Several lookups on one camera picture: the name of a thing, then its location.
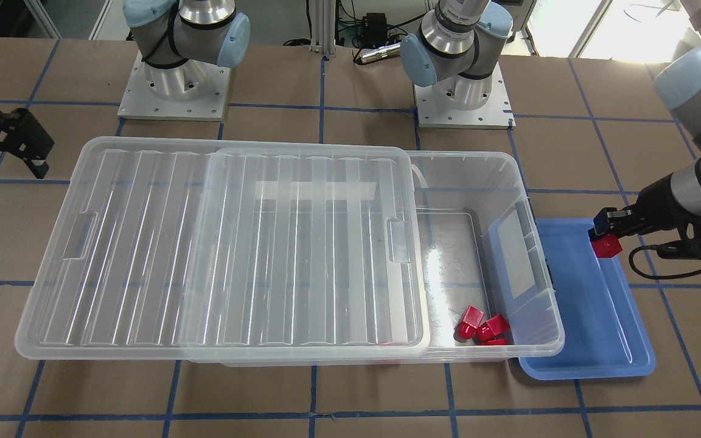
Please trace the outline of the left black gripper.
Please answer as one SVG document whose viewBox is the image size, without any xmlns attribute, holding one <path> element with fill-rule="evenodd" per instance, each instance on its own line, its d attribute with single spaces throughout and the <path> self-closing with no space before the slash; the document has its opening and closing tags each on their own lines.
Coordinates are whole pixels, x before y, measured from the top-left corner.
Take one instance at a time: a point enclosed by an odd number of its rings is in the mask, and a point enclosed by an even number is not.
<svg viewBox="0 0 701 438">
<path fill-rule="evenodd" d="M 672 173 L 645 187 L 636 202 L 620 210 L 603 207 L 593 217 L 590 237 L 628 237 L 676 230 L 673 242 L 653 247 L 664 260 L 701 260 L 701 179 Z"/>
</svg>

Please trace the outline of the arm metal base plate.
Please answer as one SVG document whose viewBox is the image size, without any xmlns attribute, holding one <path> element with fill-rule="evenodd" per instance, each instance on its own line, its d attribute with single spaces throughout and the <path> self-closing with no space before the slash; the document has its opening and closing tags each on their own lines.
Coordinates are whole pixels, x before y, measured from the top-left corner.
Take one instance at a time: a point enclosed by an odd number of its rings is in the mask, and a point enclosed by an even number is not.
<svg viewBox="0 0 701 438">
<path fill-rule="evenodd" d="M 517 126 L 499 63 L 481 80 L 446 78 L 429 87 L 413 86 L 418 123 L 424 128 L 511 130 Z"/>
<path fill-rule="evenodd" d="M 120 98 L 127 120 L 222 122 L 232 69 L 189 60 L 174 69 L 156 69 L 137 53 Z"/>
</svg>

